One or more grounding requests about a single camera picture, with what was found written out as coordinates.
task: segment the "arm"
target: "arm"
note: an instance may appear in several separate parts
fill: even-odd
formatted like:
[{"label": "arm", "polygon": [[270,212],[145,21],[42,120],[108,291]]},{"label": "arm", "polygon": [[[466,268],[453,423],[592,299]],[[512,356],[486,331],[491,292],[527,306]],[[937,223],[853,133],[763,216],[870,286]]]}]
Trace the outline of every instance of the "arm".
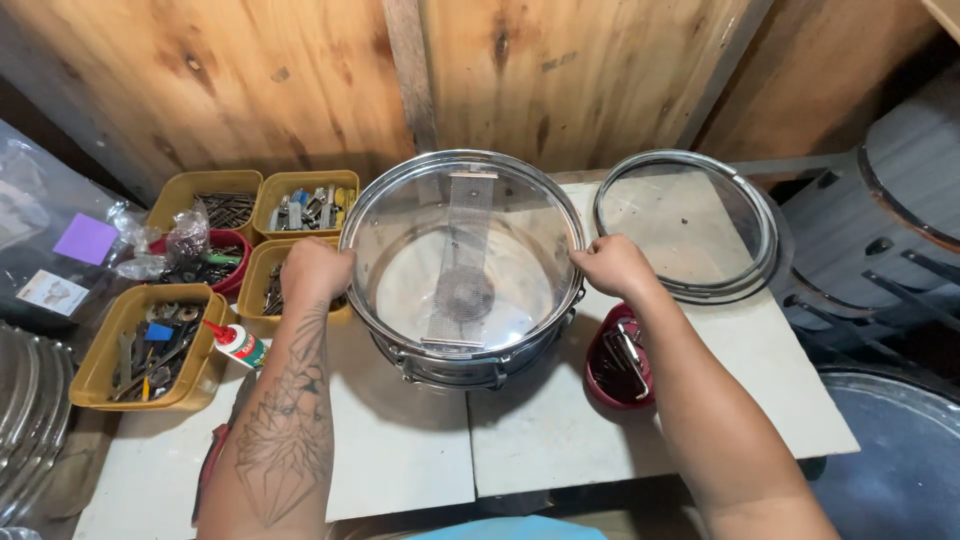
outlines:
[{"label": "arm", "polygon": [[198,540],[324,538],[333,470],[326,315],[354,260],[317,238],[291,249],[280,272],[283,317],[204,492]]},{"label": "arm", "polygon": [[776,428],[622,234],[571,256],[633,309],[667,448],[714,538],[838,538]]}]

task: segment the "geometric tattoo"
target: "geometric tattoo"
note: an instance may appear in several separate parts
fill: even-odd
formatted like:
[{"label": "geometric tattoo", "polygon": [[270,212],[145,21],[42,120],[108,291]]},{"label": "geometric tattoo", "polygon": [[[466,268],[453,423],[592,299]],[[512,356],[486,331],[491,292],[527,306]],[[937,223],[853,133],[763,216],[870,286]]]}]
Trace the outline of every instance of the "geometric tattoo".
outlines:
[{"label": "geometric tattoo", "polygon": [[290,360],[237,439],[236,471],[268,528],[327,483],[333,469],[333,419],[326,370],[328,302],[309,310],[290,344]]}]

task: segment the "white glue bottle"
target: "white glue bottle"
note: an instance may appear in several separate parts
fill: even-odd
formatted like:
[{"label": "white glue bottle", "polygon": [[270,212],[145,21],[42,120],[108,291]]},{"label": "white glue bottle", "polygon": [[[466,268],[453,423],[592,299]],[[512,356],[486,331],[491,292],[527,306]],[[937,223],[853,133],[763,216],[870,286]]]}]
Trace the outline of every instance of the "white glue bottle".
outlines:
[{"label": "white glue bottle", "polygon": [[217,351],[233,358],[252,369],[263,369],[263,359],[267,356],[267,346],[240,325],[215,325],[209,321],[204,324],[213,330],[214,345]]}]

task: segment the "red plastic bowl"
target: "red plastic bowl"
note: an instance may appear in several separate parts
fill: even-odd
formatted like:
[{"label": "red plastic bowl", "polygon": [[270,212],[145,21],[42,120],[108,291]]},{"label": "red plastic bowl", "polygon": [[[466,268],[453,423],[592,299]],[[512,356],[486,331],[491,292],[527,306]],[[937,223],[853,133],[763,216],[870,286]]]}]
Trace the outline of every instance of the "red plastic bowl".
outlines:
[{"label": "red plastic bowl", "polygon": [[613,309],[610,310],[610,313],[607,314],[607,318],[604,319],[603,324],[600,325],[600,330],[597,331],[597,334],[593,336],[593,340],[590,341],[590,346],[587,348],[587,365],[584,366],[584,386],[587,388],[587,391],[601,404],[617,410],[633,410],[637,408],[643,408],[648,405],[652,405],[656,400],[656,397],[654,396],[653,374],[650,373],[650,363],[647,361],[646,353],[639,347],[636,347],[636,353],[643,360],[643,370],[640,373],[643,376],[643,380],[647,383],[647,387],[650,388],[650,394],[648,394],[646,398],[643,398],[638,402],[630,403],[618,401],[604,392],[603,389],[600,388],[600,385],[597,384],[597,381],[593,378],[593,370],[590,368],[590,364],[593,361],[594,355],[597,353],[597,349],[603,346],[603,334],[616,326],[616,322],[618,320],[625,317],[632,319],[635,318],[633,310],[630,309],[630,307],[626,304],[617,304],[615,307],[613,307]]},{"label": "red plastic bowl", "polygon": [[[243,284],[243,277],[247,273],[247,262],[250,260],[250,253],[253,247],[247,238],[237,231],[229,229],[214,229],[210,231],[210,245],[215,248],[228,248],[230,246],[243,246],[243,258],[240,259],[240,265],[227,276],[226,279],[216,282],[210,286],[213,292],[224,296],[235,296],[240,292],[240,285]],[[160,255],[167,253],[167,235],[160,240],[150,244],[150,253]]]}]

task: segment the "red bottle cap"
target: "red bottle cap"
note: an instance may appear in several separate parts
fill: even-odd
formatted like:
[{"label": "red bottle cap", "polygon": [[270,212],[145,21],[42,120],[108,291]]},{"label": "red bottle cap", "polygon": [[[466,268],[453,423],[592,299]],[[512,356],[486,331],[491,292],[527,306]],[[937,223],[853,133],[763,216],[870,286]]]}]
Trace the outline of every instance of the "red bottle cap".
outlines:
[{"label": "red bottle cap", "polygon": [[217,340],[217,343],[226,345],[237,338],[237,331],[231,327],[222,327],[206,320],[204,320],[204,324],[213,330],[213,337]]}]

